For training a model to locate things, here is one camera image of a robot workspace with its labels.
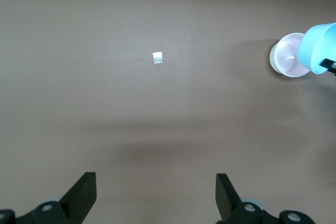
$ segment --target small white square sticker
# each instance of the small white square sticker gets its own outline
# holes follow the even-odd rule
[[[154,64],[162,63],[162,52],[154,52],[153,53]]]

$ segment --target light blue cup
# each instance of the light blue cup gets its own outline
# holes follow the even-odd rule
[[[320,63],[324,59],[336,61],[336,23],[310,28],[298,48],[298,61],[316,74],[327,71]]]

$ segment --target white bowl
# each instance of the white bowl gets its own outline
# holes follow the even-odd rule
[[[288,77],[300,77],[309,72],[298,61],[297,53],[304,34],[293,33],[276,43],[269,54],[271,66],[278,73]]]

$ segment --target table surface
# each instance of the table surface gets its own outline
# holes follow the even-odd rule
[[[332,0],[0,0],[0,209],[63,195],[84,223],[215,223],[216,173],[278,216],[336,219],[336,82],[268,55]],[[163,63],[153,63],[162,52]]]

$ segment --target screw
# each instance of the screw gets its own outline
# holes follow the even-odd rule
[[[45,211],[49,211],[50,209],[52,208],[52,205],[45,205],[44,207],[42,207],[42,211],[45,212]]]
[[[249,212],[254,212],[256,210],[255,207],[252,206],[251,204],[246,204],[244,208],[246,211],[249,211]]]
[[[292,220],[292,221],[300,221],[300,217],[297,214],[294,214],[293,212],[289,213],[287,215],[288,219]]]

